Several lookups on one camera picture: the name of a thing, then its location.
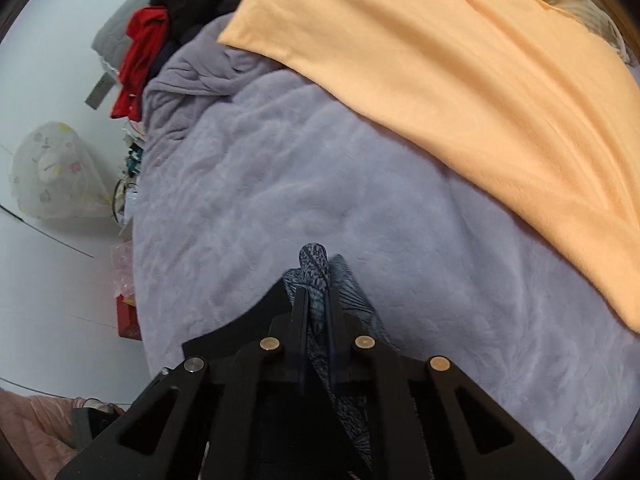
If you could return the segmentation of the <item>peach fleece garment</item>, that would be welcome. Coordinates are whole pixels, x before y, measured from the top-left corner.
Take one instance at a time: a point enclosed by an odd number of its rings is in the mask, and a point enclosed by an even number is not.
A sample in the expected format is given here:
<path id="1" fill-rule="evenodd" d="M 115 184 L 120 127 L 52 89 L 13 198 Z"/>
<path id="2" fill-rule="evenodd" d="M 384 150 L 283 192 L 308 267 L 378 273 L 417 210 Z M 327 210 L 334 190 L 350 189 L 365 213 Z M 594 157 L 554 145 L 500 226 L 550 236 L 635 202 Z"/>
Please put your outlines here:
<path id="1" fill-rule="evenodd" d="M 639 326 L 639 89 L 540 0 L 242 0 L 219 35 L 508 206 Z"/>

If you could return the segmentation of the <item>white floral plastic bag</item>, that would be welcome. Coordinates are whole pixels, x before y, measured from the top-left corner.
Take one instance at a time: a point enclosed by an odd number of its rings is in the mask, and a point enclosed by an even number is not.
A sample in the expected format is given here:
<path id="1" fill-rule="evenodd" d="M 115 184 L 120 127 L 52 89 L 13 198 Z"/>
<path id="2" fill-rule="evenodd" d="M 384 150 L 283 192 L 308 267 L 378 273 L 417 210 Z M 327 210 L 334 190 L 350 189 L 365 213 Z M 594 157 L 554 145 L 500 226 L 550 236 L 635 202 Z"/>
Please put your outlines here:
<path id="1" fill-rule="evenodd" d="M 111 193 L 84 142 L 64 122 L 47 122 L 24 137 L 12 157 L 11 193 L 35 219 L 103 218 Z"/>

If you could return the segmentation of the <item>lilac crumpled garment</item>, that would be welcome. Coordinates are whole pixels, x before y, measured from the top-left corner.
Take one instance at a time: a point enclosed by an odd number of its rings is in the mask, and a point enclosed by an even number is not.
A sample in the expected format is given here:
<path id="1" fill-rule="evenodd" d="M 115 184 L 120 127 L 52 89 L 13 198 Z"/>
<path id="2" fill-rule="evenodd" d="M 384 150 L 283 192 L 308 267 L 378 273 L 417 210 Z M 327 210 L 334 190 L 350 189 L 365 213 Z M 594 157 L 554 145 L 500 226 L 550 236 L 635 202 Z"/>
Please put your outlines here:
<path id="1" fill-rule="evenodd" d="M 183 139 L 213 103 L 280 68 L 269 58 L 218 42 L 232 18 L 226 14 L 206 25 L 146 85 L 142 119 L 147 148 L 164 134 Z"/>

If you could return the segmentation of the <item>lilac plush bed blanket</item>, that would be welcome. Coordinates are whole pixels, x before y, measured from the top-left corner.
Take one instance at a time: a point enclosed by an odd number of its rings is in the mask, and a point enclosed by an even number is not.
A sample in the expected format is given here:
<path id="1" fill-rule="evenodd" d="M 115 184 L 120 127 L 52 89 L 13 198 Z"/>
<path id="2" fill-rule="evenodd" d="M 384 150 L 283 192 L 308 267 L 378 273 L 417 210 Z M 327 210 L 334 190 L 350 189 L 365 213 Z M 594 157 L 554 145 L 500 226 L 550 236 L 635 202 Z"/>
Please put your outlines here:
<path id="1" fill-rule="evenodd" d="M 390 340 L 442 354 L 578 479 L 639 407 L 639 341 L 532 228 L 279 68 L 145 147 L 134 278 L 151 370 L 253 307 L 303 246 L 343 257 Z"/>

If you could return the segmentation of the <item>grey quilted headboard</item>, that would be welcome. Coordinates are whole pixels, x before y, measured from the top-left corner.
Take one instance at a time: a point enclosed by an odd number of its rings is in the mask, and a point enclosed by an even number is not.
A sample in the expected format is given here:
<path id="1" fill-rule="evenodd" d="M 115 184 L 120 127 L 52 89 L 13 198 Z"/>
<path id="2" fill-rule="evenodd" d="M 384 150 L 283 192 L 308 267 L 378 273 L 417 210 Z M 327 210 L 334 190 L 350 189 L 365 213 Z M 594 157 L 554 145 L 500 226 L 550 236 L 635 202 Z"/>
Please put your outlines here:
<path id="1" fill-rule="evenodd" d="M 119 67 L 131 44 L 126 33 L 134 12 L 148 5 L 150 0 L 126 0 L 102 25 L 94 36 L 91 49 L 96 52 L 102 70 L 112 81 L 118 81 Z"/>

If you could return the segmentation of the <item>red garment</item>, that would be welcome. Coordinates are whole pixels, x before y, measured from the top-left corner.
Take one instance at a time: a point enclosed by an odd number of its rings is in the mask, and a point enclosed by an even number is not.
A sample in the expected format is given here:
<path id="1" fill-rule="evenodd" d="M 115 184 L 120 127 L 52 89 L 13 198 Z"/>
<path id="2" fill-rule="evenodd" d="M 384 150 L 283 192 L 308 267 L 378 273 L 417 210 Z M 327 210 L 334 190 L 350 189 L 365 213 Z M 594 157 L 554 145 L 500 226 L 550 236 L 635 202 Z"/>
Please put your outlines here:
<path id="1" fill-rule="evenodd" d="M 162 50 L 168 31 L 168 12 L 162 6 L 146 6 L 132 14 L 126 28 L 131 40 L 118 70 L 120 90 L 111 118 L 142 121 L 142 93 L 149 70 Z"/>

